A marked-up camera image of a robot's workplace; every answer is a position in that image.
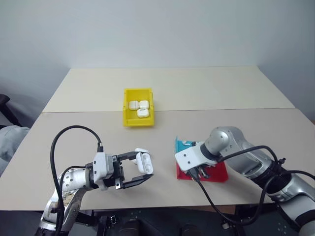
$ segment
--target red plastic tray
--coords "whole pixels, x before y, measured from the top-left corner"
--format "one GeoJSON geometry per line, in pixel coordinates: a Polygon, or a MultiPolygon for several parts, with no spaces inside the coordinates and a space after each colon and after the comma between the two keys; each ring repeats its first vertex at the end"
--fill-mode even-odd
{"type": "MultiPolygon", "coordinates": [[[[206,173],[209,175],[209,178],[201,177],[201,181],[208,181],[208,182],[225,182],[228,180],[228,175],[226,171],[226,167],[224,162],[218,163],[215,167],[207,167],[205,168],[206,173]]],[[[186,175],[184,172],[181,171],[179,165],[176,163],[176,174],[177,179],[186,179],[191,180],[189,175],[186,175]]]]}

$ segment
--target yellow bin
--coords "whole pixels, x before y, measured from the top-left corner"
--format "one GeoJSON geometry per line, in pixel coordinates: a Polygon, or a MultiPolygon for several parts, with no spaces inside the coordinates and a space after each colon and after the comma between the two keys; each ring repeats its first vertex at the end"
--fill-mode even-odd
{"type": "Polygon", "coordinates": [[[124,92],[124,108],[123,108],[124,126],[151,126],[154,125],[154,107],[153,94],[151,88],[126,88],[124,92]],[[139,118],[137,111],[128,108],[130,101],[149,101],[149,116],[139,118]]]}

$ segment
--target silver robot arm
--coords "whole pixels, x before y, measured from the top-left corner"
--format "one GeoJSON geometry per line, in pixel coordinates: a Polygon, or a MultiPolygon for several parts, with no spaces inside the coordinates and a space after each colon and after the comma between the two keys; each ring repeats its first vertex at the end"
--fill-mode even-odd
{"type": "MultiPolygon", "coordinates": [[[[124,172],[121,162],[123,160],[135,160],[136,156],[143,152],[127,152],[120,155],[107,155],[98,152],[92,163],[85,168],[73,168],[66,172],[63,178],[63,206],[64,218],[60,236],[67,236],[79,213],[81,201],[87,191],[96,188],[106,190],[110,186],[116,189],[129,188],[143,183],[153,174],[145,174],[134,177],[129,182],[124,182],[124,172]]],[[[56,233],[57,213],[54,211],[58,205],[58,195],[55,190],[48,201],[41,217],[35,236],[54,236],[56,233]]]]}
{"type": "MultiPolygon", "coordinates": [[[[182,171],[196,171],[204,176],[203,167],[214,166],[230,154],[253,147],[236,127],[218,127],[205,142],[187,148],[175,155],[182,171]]],[[[261,188],[275,175],[279,166],[261,150],[254,150],[226,160],[241,175],[261,188]]],[[[300,229],[301,236],[315,235],[315,190],[296,174],[275,178],[267,190],[283,216],[300,229]]]]}

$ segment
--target white wall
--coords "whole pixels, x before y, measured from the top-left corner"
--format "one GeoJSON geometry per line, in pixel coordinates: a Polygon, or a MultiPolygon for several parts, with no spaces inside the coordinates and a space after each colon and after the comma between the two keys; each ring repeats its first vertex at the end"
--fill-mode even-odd
{"type": "Polygon", "coordinates": [[[314,0],[0,0],[0,93],[24,124],[70,67],[257,64],[315,119],[314,0]]]}

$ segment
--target chair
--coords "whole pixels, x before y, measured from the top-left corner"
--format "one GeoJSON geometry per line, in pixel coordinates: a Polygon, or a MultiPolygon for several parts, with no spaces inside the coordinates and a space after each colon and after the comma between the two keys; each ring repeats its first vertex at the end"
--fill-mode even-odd
{"type": "Polygon", "coordinates": [[[10,98],[4,94],[0,94],[0,112],[14,125],[22,126],[15,115],[8,108],[6,103],[10,100],[10,98]]]}

